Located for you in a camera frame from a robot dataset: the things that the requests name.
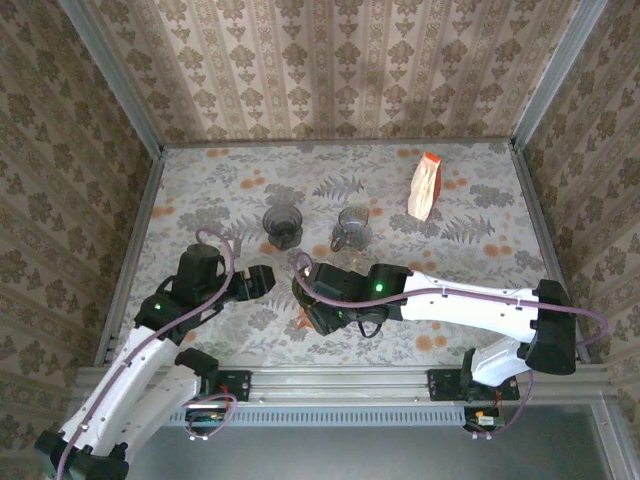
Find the clear glass carafe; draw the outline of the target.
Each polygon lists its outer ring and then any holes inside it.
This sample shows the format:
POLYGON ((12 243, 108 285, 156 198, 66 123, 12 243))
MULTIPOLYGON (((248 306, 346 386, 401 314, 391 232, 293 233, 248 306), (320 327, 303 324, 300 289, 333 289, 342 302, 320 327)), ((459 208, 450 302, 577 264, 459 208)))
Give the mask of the clear glass carafe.
POLYGON ((377 262, 377 257, 370 252, 347 247, 336 252, 331 259, 333 266, 360 275, 367 275, 370 268, 377 262))

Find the grey translucent handled dripper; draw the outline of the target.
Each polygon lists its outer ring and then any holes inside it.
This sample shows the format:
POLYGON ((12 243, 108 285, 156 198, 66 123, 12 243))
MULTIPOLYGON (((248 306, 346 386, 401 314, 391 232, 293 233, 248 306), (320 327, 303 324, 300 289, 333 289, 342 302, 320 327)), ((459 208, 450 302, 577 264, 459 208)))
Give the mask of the grey translucent handled dripper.
POLYGON ((369 225, 369 209, 364 206, 350 206, 343 209, 331 233, 330 248, 339 252, 344 248, 362 251, 372 238, 369 225))

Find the white orange filter bag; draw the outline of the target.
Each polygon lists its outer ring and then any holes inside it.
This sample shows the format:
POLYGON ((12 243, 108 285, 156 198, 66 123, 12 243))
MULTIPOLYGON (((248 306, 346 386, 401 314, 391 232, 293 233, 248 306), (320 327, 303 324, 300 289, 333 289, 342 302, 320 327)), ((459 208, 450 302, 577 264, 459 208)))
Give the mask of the white orange filter bag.
POLYGON ((439 198, 442 186, 441 159, 425 152, 411 180, 407 212, 410 216, 426 221, 439 198))

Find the dark glass cup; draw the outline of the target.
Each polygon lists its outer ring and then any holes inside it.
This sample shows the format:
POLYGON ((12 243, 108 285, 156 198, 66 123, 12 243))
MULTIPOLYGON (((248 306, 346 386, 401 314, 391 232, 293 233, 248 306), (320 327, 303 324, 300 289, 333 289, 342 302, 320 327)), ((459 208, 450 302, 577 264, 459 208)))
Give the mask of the dark glass cup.
POLYGON ((271 206, 262 219, 268 242, 281 251, 297 247, 303 234, 302 220, 302 214, 295 206, 271 206))

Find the aluminium extrusion mounting beam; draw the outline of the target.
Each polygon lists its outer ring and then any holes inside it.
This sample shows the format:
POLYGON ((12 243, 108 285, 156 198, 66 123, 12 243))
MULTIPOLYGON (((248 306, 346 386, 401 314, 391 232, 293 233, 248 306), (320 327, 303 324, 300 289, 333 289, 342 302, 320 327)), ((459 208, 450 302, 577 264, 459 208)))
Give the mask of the aluminium extrusion mounting beam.
MULTIPOLYGON (((220 377, 249 385, 249 405, 408 406, 430 401, 432 372, 442 366, 222 367, 220 377)), ((570 376, 536 373, 531 405, 590 404, 612 397, 607 369, 580 365, 570 376)))

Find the floral patterned tablecloth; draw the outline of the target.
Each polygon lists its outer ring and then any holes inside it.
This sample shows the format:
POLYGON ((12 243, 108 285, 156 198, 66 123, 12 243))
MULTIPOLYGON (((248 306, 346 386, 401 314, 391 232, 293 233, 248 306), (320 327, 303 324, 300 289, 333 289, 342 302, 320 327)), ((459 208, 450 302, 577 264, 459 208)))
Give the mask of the floral patterned tablecloth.
POLYGON ((356 326, 328 336, 297 330, 291 292, 295 251, 269 242, 262 219, 273 205, 302 214, 300 249, 331 263, 331 233, 350 206, 369 209, 378 262, 493 288, 533 287, 547 276, 507 143, 234 147, 172 150, 145 235, 119 331, 173 274, 209 226, 236 242, 239 267, 270 265, 274 289, 233 303, 190 332, 185 345, 225 366, 421 366, 456 364, 496 335, 437 321, 387 322, 373 339, 356 326), (407 212, 411 180, 425 152, 441 159, 442 186, 426 221, 407 212))

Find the green circuit board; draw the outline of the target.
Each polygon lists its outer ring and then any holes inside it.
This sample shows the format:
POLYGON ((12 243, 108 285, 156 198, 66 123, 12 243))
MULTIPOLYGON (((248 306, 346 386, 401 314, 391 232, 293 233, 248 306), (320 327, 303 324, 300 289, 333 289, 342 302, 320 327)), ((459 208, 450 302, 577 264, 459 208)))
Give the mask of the green circuit board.
POLYGON ((196 435, 208 435, 219 427, 225 416, 224 408, 188 409, 185 416, 186 428, 196 435))
POLYGON ((485 433, 499 430, 506 425, 502 411, 497 407, 465 407, 463 428, 471 433, 485 433))

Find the aluminium table edge rail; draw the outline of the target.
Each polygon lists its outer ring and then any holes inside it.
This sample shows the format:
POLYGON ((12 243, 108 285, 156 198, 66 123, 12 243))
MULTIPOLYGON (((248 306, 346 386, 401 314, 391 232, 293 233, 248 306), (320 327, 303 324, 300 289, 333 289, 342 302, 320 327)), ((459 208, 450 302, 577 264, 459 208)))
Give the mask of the aluminium table edge rail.
POLYGON ((538 199, 532 177, 530 175, 523 153, 513 142, 509 143, 515 172, 521 187, 521 192, 529 212, 533 230, 538 242, 540 255, 547 273, 547 280, 542 280, 543 297, 550 299, 554 306, 570 306, 568 287, 566 285, 559 260, 546 224, 543 210, 538 199))
POLYGON ((191 143, 166 143, 164 151, 172 149, 204 149, 204 148, 234 148, 234 147, 280 147, 280 146, 333 146, 333 145, 401 145, 401 144, 463 144, 476 143, 507 143, 511 144, 509 137, 490 138, 395 138, 395 139, 321 139, 321 140, 269 140, 269 141, 226 141, 226 142, 191 142, 191 143))
POLYGON ((104 329, 93 362, 94 367, 103 366, 112 357, 114 350, 113 343, 118 341, 119 331, 126 312, 128 297, 135 277, 152 210, 160 187, 165 160, 164 151, 160 150, 160 154, 151 164, 149 176, 141 197, 127 250, 123 259, 123 264, 120 269, 116 288, 111 299, 104 329))

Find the aluminium frame post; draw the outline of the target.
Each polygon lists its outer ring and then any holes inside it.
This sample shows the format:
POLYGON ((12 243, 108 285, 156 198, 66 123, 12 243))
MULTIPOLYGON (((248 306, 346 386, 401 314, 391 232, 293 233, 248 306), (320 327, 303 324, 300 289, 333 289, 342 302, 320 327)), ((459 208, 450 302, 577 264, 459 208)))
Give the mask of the aluminium frame post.
POLYGON ((101 71, 119 105, 127 115, 140 141, 155 163, 162 156, 163 143, 145 109, 141 97, 129 80, 124 63, 109 42, 97 16, 85 0, 57 0, 101 71))
POLYGON ((607 3, 608 0, 578 0, 576 10, 515 127, 511 137, 515 148, 523 149, 531 139, 607 3))

